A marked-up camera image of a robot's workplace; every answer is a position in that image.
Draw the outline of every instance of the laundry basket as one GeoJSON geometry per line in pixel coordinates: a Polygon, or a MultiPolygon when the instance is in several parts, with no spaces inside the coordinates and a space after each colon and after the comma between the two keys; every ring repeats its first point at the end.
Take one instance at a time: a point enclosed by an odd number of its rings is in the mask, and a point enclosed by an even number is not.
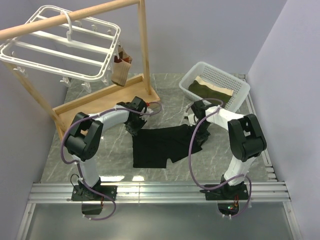
{"type": "Polygon", "coordinates": [[[187,72],[179,83],[179,87],[183,90],[184,95],[192,101],[202,99],[202,97],[188,90],[189,86],[194,82],[197,76],[200,76],[204,81],[217,87],[233,90],[231,99],[223,107],[231,112],[236,112],[240,108],[250,90],[248,83],[225,71],[200,61],[187,72]]]}

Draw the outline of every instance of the wall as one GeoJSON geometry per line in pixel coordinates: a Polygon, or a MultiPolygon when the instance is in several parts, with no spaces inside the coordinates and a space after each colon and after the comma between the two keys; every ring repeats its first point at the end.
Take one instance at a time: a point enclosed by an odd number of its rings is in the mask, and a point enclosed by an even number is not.
{"type": "Polygon", "coordinates": [[[249,74],[268,150],[305,240],[320,239],[320,1],[288,0],[249,74]]]}
{"type": "MultiPolygon", "coordinates": [[[[0,29],[25,23],[35,10],[28,0],[6,1],[0,7],[0,29]]],[[[50,59],[40,61],[48,63],[50,59]]],[[[66,88],[57,81],[57,76],[30,69],[27,72],[53,107],[63,103],[66,88]]],[[[0,238],[12,240],[18,232],[31,186],[41,178],[55,126],[2,63],[0,113],[0,238]]]]}
{"type": "MultiPolygon", "coordinates": [[[[106,0],[30,0],[37,8],[78,10],[106,0]]],[[[146,0],[152,73],[186,73],[199,61],[248,73],[286,0],[146,0]]],[[[121,42],[142,72],[137,6],[103,13],[121,27],[121,42]]]]}

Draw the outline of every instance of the hanger hook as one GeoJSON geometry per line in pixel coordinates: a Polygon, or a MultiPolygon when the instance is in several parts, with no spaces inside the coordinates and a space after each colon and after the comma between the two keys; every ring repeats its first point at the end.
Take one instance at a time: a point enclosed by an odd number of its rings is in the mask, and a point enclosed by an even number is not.
{"type": "Polygon", "coordinates": [[[72,22],[71,22],[71,19],[68,15],[68,13],[64,10],[61,10],[60,14],[64,14],[67,21],[68,21],[68,24],[69,24],[69,31],[66,32],[66,38],[68,39],[68,41],[70,42],[71,41],[71,34],[72,34],[72,22]]]}

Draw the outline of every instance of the wooden frame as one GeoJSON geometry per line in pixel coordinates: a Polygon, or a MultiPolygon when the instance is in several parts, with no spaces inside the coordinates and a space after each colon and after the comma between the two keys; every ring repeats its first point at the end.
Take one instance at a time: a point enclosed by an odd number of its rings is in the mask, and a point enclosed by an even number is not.
{"type": "MultiPolygon", "coordinates": [[[[84,8],[70,12],[71,21],[81,20],[93,15],[109,12],[137,4],[138,21],[140,30],[140,43],[142,51],[143,74],[127,80],[124,87],[112,85],[99,91],[88,94],[71,102],[65,103],[52,109],[50,104],[41,96],[39,91],[30,83],[28,78],[18,71],[16,65],[4,62],[4,65],[14,74],[29,94],[40,104],[40,106],[54,120],[57,132],[62,139],[65,131],[78,112],[86,114],[98,113],[112,108],[118,102],[130,102],[135,96],[146,102],[160,101],[159,96],[150,85],[149,51],[147,39],[147,22],[145,0],[114,0],[100,5],[84,8]]],[[[15,38],[17,36],[30,34],[43,29],[55,27],[68,22],[65,15],[57,15],[47,19],[0,30],[0,40],[15,38]]]]}

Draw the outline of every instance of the green cloth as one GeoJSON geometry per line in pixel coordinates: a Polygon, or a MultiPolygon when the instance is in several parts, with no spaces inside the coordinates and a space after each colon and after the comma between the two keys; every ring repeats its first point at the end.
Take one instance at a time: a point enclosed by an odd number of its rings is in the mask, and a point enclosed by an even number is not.
{"type": "MultiPolygon", "coordinates": [[[[191,83],[188,90],[203,99],[219,99],[223,101],[223,107],[226,106],[226,104],[231,98],[230,95],[227,95],[219,91],[214,91],[205,85],[199,84],[196,80],[194,80],[193,83],[191,83]]],[[[216,100],[208,100],[208,102],[217,105],[220,104],[220,102],[216,100]]]]}

